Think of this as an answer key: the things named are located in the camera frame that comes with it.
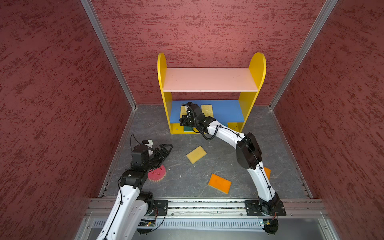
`shelf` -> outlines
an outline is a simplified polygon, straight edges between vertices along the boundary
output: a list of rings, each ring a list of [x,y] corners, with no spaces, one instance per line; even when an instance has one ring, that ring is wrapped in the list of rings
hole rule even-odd
[[[257,92],[248,68],[168,68],[164,92]]]
[[[193,102],[201,105],[212,105],[214,118],[222,124],[229,122],[244,122],[243,113],[238,100],[193,100],[172,101],[170,123],[180,123],[180,109],[182,103]]]

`metal corner post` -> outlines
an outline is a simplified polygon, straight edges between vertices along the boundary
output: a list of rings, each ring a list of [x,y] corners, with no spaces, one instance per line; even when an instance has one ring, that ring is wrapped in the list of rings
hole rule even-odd
[[[312,25],[311,30],[309,31],[307,37],[305,38],[303,45],[301,46],[299,52],[297,53],[296,58],[293,60],[291,68],[288,70],[287,74],[284,77],[283,82],[281,83],[279,89],[277,90],[275,96],[273,97],[270,104],[270,109],[273,110],[276,104],[278,103],[278,101],[280,100],[281,96],[283,95],[283,92],[287,88],[289,82],[292,80],[293,75],[295,74],[296,70],[299,68],[305,55],[311,48],[313,42],[315,41],[322,27],[324,26],[326,20],[328,19],[333,8],[335,7],[337,1],[338,0],[326,0],[326,2],[324,3],[322,9],[319,12],[319,15],[317,16],[315,22]]]
[[[131,90],[129,89],[129,86],[127,84],[127,81],[125,80],[124,74],[121,71],[121,68],[119,66],[119,63],[113,53],[113,50],[109,44],[109,41],[107,39],[107,36],[104,33],[104,30],[101,26],[101,23],[99,21],[99,18],[97,17],[97,14],[95,12],[95,9],[93,8],[91,0],[80,0],[85,12],[88,15],[89,20],[91,21],[91,24],[93,26],[93,29],[96,32],[96,35],[99,38],[99,41],[105,51],[105,54],[108,57],[109,62],[111,63],[111,66],[113,70],[115,71],[115,74],[120,82],[120,85],[129,101],[129,104],[131,105],[132,109],[136,107],[136,102],[133,98],[133,95],[131,93]]]

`textured red wall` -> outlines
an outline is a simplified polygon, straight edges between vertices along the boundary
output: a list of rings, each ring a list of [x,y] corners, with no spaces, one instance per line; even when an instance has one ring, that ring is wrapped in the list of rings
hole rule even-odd
[[[80,1],[0,4],[0,238],[73,239],[130,106]]]
[[[92,2],[136,102],[162,103],[159,52],[168,67],[247,68],[260,51],[267,74],[256,104],[269,104],[325,0]],[[237,99],[238,93],[198,96]],[[193,98],[195,93],[174,95]]]
[[[339,0],[275,108],[342,239],[384,236],[383,13]]]

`gray floor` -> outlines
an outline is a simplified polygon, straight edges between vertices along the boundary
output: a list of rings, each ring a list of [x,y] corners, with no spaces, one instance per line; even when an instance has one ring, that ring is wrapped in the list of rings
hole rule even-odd
[[[302,182],[289,158],[275,123],[267,107],[254,107],[244,127],[244,133],[255,135],[260,148],[264,166],[271,169],[270,182],[280,198],[306,198]],[[204,198],[256,198],[257,190],[248,172],[236,161],[235,150],[214,138],[205,140],[201,135],[171,135],[167,124],[164,106],[140,105],[136,111],[128,136],[134,133],[141,142],[152,139],[154,147],[159,144],[173,144],[171,154],[164,161],[167,169],[160,182],[146,181],[143,191],[151,191],[156,197],[204,197]],[[132,147],[137,143],[132,139]],[[195,164],[186,155],[202,146],[207,155]],[[104,193],[107,196],[118,194],[117,180],[126,168],[130,167],[131,150],[129,139],[112,176],[111,184]],[[229,194],[208,186],[212,174],[232,182]]]

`blue shelf board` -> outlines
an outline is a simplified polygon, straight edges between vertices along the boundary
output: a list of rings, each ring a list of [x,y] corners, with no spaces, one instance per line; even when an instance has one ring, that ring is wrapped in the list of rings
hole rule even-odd
[[[183,100],[172,101],[170,123],[180,123],[181,104],[187,102],[193,102],[200,107],[201,105],[212,105],[214,118],[222,124],[228,122],[244,122],[243,113],[241,112],[238,100]]]

